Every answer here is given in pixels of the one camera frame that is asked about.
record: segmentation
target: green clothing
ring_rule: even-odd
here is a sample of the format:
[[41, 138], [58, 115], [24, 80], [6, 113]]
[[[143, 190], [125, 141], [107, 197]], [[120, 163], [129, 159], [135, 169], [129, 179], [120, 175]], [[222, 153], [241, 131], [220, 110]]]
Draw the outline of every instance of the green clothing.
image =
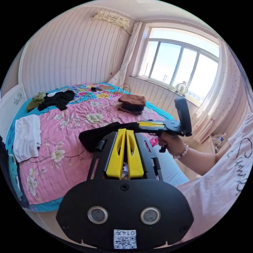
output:
[[26, 107], [27, 111], [30, 112], [35, 109], [37, 106], [44, 102], [44, 97], [46, 96], [45, 92], [39, 92], [35, 95], [32, 100], [29, 102], [28, 106]]

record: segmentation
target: water bottle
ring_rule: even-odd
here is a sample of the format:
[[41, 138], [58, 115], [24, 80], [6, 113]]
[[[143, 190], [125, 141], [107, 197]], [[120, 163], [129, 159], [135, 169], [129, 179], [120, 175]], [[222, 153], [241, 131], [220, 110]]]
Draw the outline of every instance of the water bottle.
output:
[[222, 144], [223, 144], [222, 142], [224, 141], [225, 136], [226, 136], [226, 134], [223, 134], [223, 135], [219, 138], [218, 147], [222, 146]]

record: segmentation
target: small fan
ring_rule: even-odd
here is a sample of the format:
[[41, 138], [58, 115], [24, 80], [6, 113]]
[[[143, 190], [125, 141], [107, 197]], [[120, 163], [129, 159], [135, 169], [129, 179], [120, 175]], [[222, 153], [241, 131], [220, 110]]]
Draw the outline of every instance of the small fan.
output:
[[186, 85], [186, 82], [182, 82], [176, 85], [176, 93], [179, 95], [185, 97], [185, 94], [188, 93], [188, 87]]

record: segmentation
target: pink floral bedspread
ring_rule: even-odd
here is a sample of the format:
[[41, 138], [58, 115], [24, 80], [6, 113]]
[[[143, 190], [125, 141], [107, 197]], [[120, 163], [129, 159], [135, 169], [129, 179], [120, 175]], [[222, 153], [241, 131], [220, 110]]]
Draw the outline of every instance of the pink floral bedspread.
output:
[[40, 116], [39, 157], [20, 163], [20, 178], [30, 204], [59, 199], [86, 180], [92, 154], [80, 143], [80, 132], [116, 121], [162, 119], [147, 107], [141, 116], [118, 111], [119, 104], [118, 97], [91, 99], [68, 105], [65, 111], [54, 109]]

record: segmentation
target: bracelet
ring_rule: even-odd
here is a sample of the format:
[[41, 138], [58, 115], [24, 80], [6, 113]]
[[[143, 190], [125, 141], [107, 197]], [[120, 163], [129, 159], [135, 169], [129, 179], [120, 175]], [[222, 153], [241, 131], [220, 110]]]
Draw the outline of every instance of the bracelet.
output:
[[185, 151], [184, 151], [181, 155], [173, 156], [173, 159], [179, 159], [179, 158], [185, 156], [186, 153], [187, 153], [187, 151], [188, 151], [188, 147], [189, 147], [189, 145], [188, 145], [188, 144], [185, 144]]

